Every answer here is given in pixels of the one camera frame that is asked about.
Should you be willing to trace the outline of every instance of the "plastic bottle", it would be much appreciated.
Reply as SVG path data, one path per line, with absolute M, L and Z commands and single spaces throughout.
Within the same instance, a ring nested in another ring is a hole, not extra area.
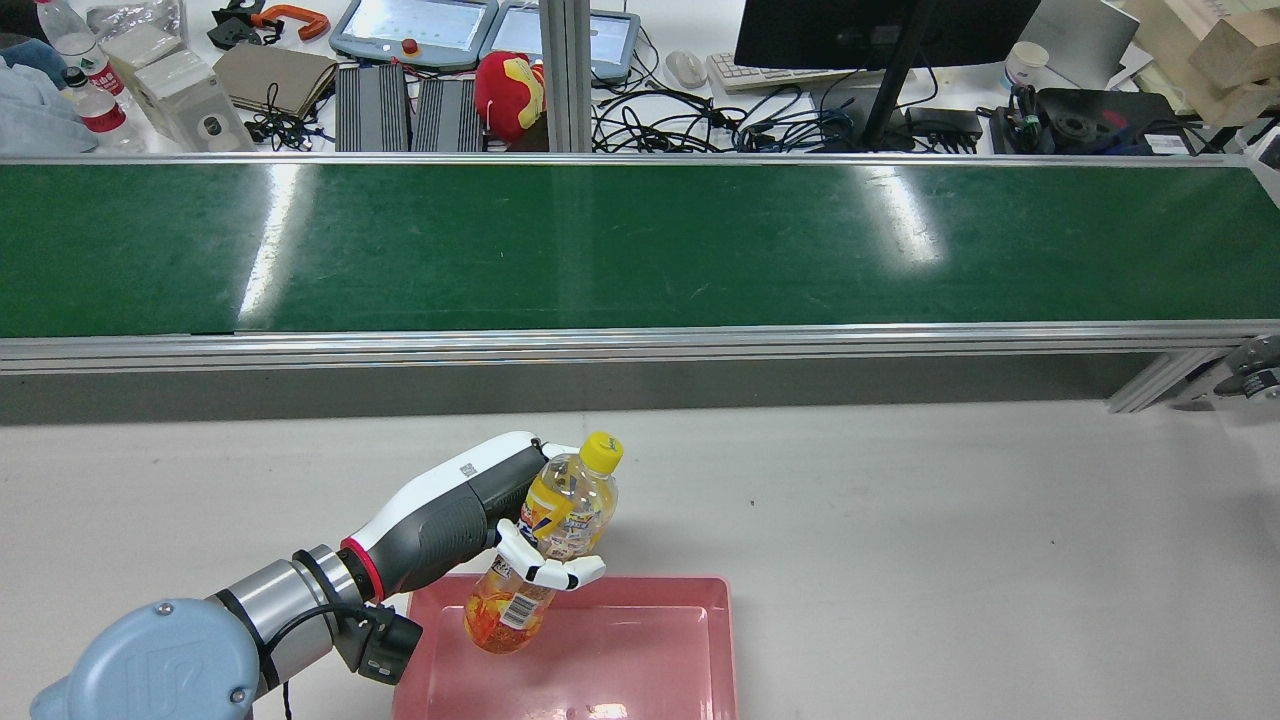
M 111 95 L 124 91 L 124 83 L 111 68 L 106 53 L 67 0 L 36 0 L 36 14 L 49 44 L 63 56 L 68 68 L 79 68 L 91 83 Z
M 63 70 L 63 79 L 76 102 L 76 114 L 97 138 L 97 149 L 105 152 L 145 152 L 146 143 L 138 131 L 127 122 L 120 104 L 111 94 L 93 87 L 79 68 Z
M 520 533 L 552 560 L 588 555 L 613 518 L 618 491 L 612 473 L 620 460 L 622 443 L 599 432 L 577 455 L 553 457 L 529 488 Z M 515 652 L 541 629 L 554 597 L 556 591 L 526 583 L 499 556 L 467 598 L 467 634 L 488 652 Z

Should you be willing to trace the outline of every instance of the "brown notebook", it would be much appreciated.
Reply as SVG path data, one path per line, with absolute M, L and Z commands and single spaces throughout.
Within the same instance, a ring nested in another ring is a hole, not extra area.
M 275 83 L 271 105 L 301 118 L 329 88 L 337 67 L 337 60 L 321 55 L 243 44 L 219 58 L 214 72 L 237 108 L 265 111 Z

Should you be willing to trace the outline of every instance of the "computer monitor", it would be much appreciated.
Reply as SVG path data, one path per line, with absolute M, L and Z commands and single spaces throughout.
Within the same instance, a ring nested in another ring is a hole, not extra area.
M 733 61 L 760 68 L 884 69 L 860 149 L 882 147 L 913 67 L 1009 55 L 1039 0 L 746 0 Z

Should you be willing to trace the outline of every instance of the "conveyor belt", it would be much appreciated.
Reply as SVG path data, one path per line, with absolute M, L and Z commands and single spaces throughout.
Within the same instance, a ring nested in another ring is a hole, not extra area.
M 1280 210 L 1221 163 L 31 163 L 0 193 L 0 337 L 38 338 L 0 341 L 10 370 L 147 338 L 174 366 L 1160 350 L 1280 318 Z

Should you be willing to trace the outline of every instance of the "white table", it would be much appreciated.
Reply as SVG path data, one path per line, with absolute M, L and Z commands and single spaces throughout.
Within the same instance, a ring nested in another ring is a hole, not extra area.
M 104 0 L 72 0 L 72 5 L 82 13 L 88 8 L 100 4 L 104 4 Z M 330 23 L 337 24 L 343 12 L 347 9 L 348 0 L 307 0 L 301 5 L 325 13 L 329 17 Z M 637 50 L 641 53 L 644 60 L 646 63 L 655 60 L 659 65 L 658 78 L 668 85 L 676 86 L 675 78 L 669 77 L 666 67 L 662 64 L 663 58 L 668 53 L 677 49 L 689 50 L 698 58 L 705 58 L 713 53 L 731 51 L 737 42 L 737 28 L 741 23 L 744 3 L 742 0 L 708 0 L 701 3 L 687 3 L 680 0 L 630 0 L 626 4 L 620 0 L 596 0 L 593 3 L 593 8 L 605 10 L 621 10 L 623 5 L 626 5 L 628 12 L 640 15 L 644 28 L 648 31 L 649 37 L 659 50 L 659 55 L 655 58 L 648 46 L 643 42 L 637 44 Z M 219 0 L 186 0 L 186 6 L 188 49 L 200 55 L 205 61 L 214 64 L 223 55 L 223 51 L 215 47 L 205 33 L 214 28 L 211 12 L 225 6 L 225 3 Z M 337 56 L 333 49 L 329 47 L 329 32 L 315 40 L 302 41 L 297 36 L 300 23 L 289 19 L 285 19 L 285 23 L 288 29 L 275 44 L 275 47 L 311 53 L 328 58 Z M 1007 97 L 1007 91 L 1000 85 L 1001 73 L 1002 70 L 998 63 L 968 68 L 940 68 L 937 74 L 941 90 L 938 96 L 924 104 L 924 106 L 972 111 L 979 105 L 996 106 L 1004 104 Z M 1042 85 L 1046 87 L 1071 87 L 1069 82 L 1052 73 L 1046 74 Z M 915 70 L 906 86 L 902 88 L 900 97 L 902 101 L 909 101 L 927 96 L 931 90 L 932 85 L 928 74 L 923 70 Z M 750 109 L 768 95 L 767 91 L 728 95 L 724 94 L 723 90 L 721 90 L 714 82 L 709 82 L 707 86 L 698 88 L 694 92 L 710 96 L 717 106 L 736 106 L 742 109 Z M 837 88 L 833 92 L 838 94 L 840 90 Z M 599 88 L 593 92 L 593 96 L 596 101 L 612 97 L 607 91 Z M 780 97 L 767 101 L 760 106 L 759 111 L 754 117 L 764 117 L 774 109 L 785 105 L 787 100 L 788 97 Z M 641 119 L 644 120 L 687 111 L 687 106 L 666 97 L 646 97 L 634 101 L 630 105 L 640 113 Z M 806 95 L 792 108 L 792 111 L 812 108 L 813 102 Z M 242 111 L 241 115 L 243 119 L 252 118 L 252 113 L 250 111 Z M 616 111 L 611 117 L 617 118 Z M 178 143 L 156 133 L 141 111 L 131 113 L 129 120 L 138 127 L 140 132 L 147 141 L 150 151 L 183 151 Z M 326 102 L 321 108 L 320 124 L 325 127 L 328 133 L 332 136 L 335 127 L 335 108 L 332 101 Z M 727 135 L 723 132 L 717 131 L 713 137 L 717 138 L 718 142 L 727 145 Z M 320 137 L 314 138 L 312 143 L 315 152 L 333 152 L 334 150 L 330 142 Z M 260 146 L 260 150 L 270 152 L 270 147 L 266 145 Z M 984 135 L 979 142 L 979 154 L 989 152 L 991 140 Z
M 623 439 L 599 550 L 728 579 L 744 719 L 1280 706 L 1276 407 L 1011 402 L 0 428 L 0 716 L 122 614 L 335 543 L 517 428 Z M 335 655 L 293 684 L 298 720 L 390 698 Z

